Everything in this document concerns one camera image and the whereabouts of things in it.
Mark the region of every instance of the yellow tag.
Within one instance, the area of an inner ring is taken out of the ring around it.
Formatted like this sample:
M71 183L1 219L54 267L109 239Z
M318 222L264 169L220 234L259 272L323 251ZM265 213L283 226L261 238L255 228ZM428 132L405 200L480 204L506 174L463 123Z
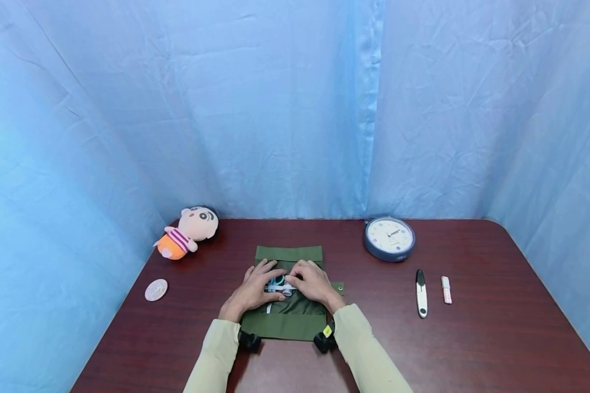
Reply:
M328 338L332 334L331 326L326 325L326 328L323 330L323 335Z

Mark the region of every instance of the small white object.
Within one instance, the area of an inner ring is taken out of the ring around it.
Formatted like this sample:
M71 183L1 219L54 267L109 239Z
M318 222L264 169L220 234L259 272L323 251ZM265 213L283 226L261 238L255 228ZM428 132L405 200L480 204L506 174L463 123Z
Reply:
M415 289L417 294L417 311L420 314L420 318L426 318L426 315L428 315L428 299L426 296L426 280L422 270L417 271Z
M168 290L168 282L163 278L151 282L144 291L144 297L150 302L160 300Z
M452 304L452 295L451 295L451 281L446 276L441 277L441 288L444 289L444 303L446 305Z
M294 286L290 284L284 285L267 285L266 287L267 292L280 292L282 295L289 297L293 294L294 290L297 290Z

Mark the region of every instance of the plush toy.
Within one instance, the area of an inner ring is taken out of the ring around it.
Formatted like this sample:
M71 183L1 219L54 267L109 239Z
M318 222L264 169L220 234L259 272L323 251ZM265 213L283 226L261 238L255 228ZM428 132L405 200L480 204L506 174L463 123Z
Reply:
M188 252L195 252L196 242L210 239L216 233L218 217L207 207L195 206L181 211L179 225L166 227L166 234L155 242L158 251L164 258L178 260Z

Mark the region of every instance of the green canvas pouch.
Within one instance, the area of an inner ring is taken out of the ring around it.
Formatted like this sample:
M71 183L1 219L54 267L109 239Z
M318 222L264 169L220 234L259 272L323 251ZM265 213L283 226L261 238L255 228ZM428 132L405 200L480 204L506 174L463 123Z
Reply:
M270 248L258 246L255 264L261 260L278 261L275 269L284 269L287 273L297 261L311 260L324 269L323 253L320 246L300 248ZM343 295L342 282L332 283L335 290ZM270 314L267 305L247 311L241 320L241 328L249 334L263 338L281 338L311 342L326 326L326 308L320 303L309 301L299 290L295 290L283 302L273 302Z

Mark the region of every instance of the beige sleeve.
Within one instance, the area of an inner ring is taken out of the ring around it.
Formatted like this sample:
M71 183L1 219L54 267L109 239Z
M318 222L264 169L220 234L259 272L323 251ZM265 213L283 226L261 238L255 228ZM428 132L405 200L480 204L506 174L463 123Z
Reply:
M238 323L212 321L184 393L225 393L238 351L238 331Z
M356 305L336 311L335 339L361 393L412 393Z

